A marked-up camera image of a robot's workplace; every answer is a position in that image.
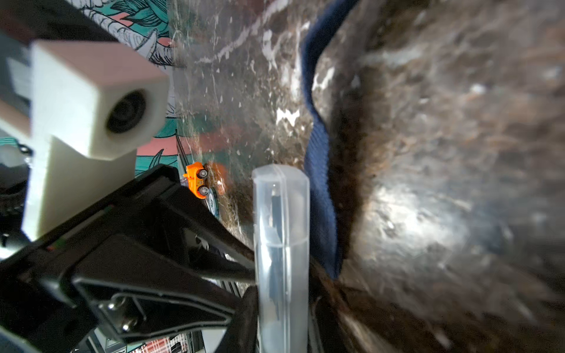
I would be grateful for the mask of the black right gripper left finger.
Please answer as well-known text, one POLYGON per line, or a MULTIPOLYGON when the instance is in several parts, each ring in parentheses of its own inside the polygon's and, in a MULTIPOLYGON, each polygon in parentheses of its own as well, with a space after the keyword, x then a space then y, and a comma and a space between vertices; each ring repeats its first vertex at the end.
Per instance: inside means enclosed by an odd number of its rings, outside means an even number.
POLYGON ((255 353, 257 350, 258 289, 250 286, 215 353, 255 353))

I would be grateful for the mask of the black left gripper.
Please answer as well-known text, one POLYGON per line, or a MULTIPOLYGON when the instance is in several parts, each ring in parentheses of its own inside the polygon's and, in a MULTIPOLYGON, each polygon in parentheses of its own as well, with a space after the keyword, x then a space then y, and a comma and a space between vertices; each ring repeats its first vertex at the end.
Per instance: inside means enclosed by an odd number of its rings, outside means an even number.
POLYGON ((227 330, 254 253, 157 166, 1 263, 1 350, 71 352, 95 329, 124 344, 227 330))

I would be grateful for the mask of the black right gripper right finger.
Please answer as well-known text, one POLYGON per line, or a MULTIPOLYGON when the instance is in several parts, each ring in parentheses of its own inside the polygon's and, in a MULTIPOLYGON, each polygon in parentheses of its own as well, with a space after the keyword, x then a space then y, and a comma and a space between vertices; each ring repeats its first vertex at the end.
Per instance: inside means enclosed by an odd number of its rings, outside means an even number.
POLYGON ((309 352, 348 352, 335 283, 313 257, 309 261, 308 344, 309 352))

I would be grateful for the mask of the clear plastic supply case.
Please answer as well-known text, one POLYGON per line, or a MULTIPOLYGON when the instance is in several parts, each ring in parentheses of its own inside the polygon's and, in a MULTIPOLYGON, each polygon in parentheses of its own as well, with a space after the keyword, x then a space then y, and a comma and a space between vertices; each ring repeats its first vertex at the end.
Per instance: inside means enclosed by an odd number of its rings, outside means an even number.
POLYGON ((261 352, 308 350, 310 181, 271 164, 252 173, 261 352))

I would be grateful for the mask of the navy blue school backpack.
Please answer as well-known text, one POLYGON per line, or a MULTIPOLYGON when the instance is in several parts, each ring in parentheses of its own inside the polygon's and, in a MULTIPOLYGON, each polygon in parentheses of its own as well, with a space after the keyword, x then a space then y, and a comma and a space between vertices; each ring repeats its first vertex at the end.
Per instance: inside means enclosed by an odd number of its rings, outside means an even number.
POLYGON ((306 35, 300 55, 301 88, 305 107, 313 117, 304 161, 310 179, 310 254, 331 279, 340 274, 343 251, 338 245, 335 206, 330 195, 330 136, 313 101, 313 81, 319 58, 356 4, 357 1, 338 0, 328 5, 306 35))

